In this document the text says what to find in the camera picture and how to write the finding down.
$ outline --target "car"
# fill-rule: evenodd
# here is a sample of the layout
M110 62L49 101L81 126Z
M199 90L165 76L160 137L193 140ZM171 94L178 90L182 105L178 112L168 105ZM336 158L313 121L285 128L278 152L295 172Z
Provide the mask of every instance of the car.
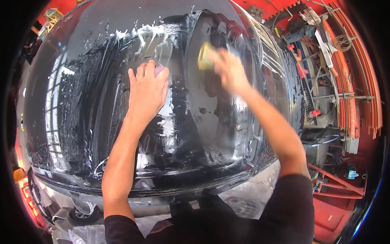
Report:
M195 11L184 1L161 11L96 0L64 16L24 81L19 133L33 174L59 193L101 204L105 164L128 108L128 69L151 59L169 68L169 91L140 138L131 206L218 194L274 162L247 105L212 70L197 68L199 50L209 42L239 56L252 85L298 134L301 78L287 45L229 3L199 1Z

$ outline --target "yellow rope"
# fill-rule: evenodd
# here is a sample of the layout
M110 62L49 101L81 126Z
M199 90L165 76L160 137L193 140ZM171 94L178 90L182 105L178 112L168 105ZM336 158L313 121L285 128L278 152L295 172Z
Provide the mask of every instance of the yellow rope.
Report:
M63 13L61 13L60 11L58 11L57 8L52 8L52 9L48 9L45 13L45 16L50 19L50 21L48 22L47 26L46 26L46 30L47 32L49 33L51 31L51 29L54 27L55 24L57 24L57 22L60 20L60 19L57 19L57 17L54 15L55 13L59 13L61 16L64 16Z

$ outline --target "rope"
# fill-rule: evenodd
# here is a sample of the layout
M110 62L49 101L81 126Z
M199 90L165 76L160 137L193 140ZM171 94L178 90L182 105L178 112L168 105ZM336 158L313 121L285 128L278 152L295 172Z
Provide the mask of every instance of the rope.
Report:
M51 31L55 24L60 20L55 16L55 13L59 13L61 16L64 16L63 13L58 11L56 8L48 9L45 13L47 20L50 20L46 26L47 33Z
M342 52L346 52L352 47L352 42L346 35L336 36L333 42L335 48Z

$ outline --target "car wheel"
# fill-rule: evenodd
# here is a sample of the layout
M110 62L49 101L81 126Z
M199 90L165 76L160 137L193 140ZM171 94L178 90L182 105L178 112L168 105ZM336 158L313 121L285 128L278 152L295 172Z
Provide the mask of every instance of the car wheel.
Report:
M99 208L96 206L94 208L94 211L91 214L83 214L80 212L77 208L73 208L69 211L69 224L73 226L83 226L83 225L89 225L93 222L96 222L98 219L102 217L102 213L100 212Z

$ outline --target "sponge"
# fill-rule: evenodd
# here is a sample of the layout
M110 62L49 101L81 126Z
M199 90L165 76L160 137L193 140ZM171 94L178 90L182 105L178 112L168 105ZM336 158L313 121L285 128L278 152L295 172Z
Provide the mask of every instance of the sponge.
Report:
M199 56L198 56L198 69L206 70L211 69L214 70L214 63L208 58L208 53L214 52L216 55L220 56L218 50L208 42L204 42L200 48Z

